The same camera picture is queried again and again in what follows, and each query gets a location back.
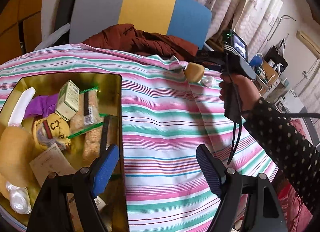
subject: blue gripper pad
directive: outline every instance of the blue gripper pad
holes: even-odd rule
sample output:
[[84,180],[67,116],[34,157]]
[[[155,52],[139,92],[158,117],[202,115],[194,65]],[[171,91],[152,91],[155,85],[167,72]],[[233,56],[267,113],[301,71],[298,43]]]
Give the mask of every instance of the blue gripper pad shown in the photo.
[[218,158],[211,155],[204,144],[197,147],[196,158],[211,192],[220,198],[222,196],[221,185],[226,181],[225,166]]
[[100,157],[94,168],[93,189],[91,190],[93,198],[104,192],[109,179],[119,160],[119,148],[112,144],[106,152]]

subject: striped bedsheet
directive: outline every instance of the striped bedsheet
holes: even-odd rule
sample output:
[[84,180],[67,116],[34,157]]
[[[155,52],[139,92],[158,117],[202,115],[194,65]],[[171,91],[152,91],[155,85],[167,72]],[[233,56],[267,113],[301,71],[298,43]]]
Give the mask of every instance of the striped bedsheet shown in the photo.
[[[211,194],[196,161],[205,144],[224,163],[233,123],[213,88],[189,84],[175,59],[68,44],[28,53],[0,66],[0,108],[16,83],[36,74],[117,73],[122,76],[122,131],[130,231],[206,231],[219,200]],[[240,173],[260,172],[273,179],[277,168],[262,148],[242,131],[231,166]],[[241,199],[238,216],[243,214]],[[26,228],[3,216],[20,231]]]

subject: chair backrest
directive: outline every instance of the chair backrest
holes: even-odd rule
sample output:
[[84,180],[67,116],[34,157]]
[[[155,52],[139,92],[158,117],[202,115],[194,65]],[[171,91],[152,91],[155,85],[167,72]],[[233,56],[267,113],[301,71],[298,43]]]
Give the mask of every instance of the chair backrest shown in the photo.
[[150,33],[174,35],[203,47],[211,12],[194,0],[76,0],[69,42],[81,43],[110,26],[131,23]]

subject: open box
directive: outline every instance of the open box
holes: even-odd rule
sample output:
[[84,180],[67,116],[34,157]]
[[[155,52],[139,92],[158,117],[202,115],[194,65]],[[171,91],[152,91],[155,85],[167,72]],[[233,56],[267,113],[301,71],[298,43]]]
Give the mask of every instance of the open box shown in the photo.
[[[116,133],[112,135],[112,143],[119,146],[120,160],[114,170],[114,174],[121,174],[122,179],[109,181],[105,191],[100,194],[100,198],[106,202],[106,207],[100,212],[102,220],[109,231],[129,231],[127,207],[125,200],[124,188],[124,162],[123,162],[123,147],[122,147],[122,127],[121,127],[121,76],[116,74],[100,74],[100,73],[52,73],[45,75],[37,75],[25,77],[19,80],[15,88],[10,93],[1,112],[0,123],[7,126],[10,115],[13,111],[22,92],[30,87],[34,87],[36,94],[53,95],[59,92],[60,88],[71,80],[79,87],[80,90],[85,90],[92,87],[99,87],[97,93],[99,100],[99,112],[116,116],[114,124],[116,125]],[[23,120],[22,126],[32,133],[33,118]],[[71,139],[71,150],[63,151],[63,154],[77,171],[83,167],[82,150],[84,143],[84,135]],[[34,158],[41,152],[34,149]],[[30,202],[33,206],[37,194],[39,193],[39,184],[33,184],[28,187]],[[15,213],[9,201],[0,194],[0,205],[21,224],[27,226],[29,215],[19,215]]]

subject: brown jacket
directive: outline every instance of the brown jacket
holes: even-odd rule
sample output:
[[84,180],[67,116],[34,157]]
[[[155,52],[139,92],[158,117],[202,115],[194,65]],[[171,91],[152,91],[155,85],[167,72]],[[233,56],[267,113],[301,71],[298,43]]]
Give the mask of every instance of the brown jacket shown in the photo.
[[173,55],[180,61],[191,62],[198,47],[175,36],[148,33],[137,30],[132,24],[118,24],[86,39],[84,44],[92,47],[115,49],[138,55],[159,55],[169,59]]

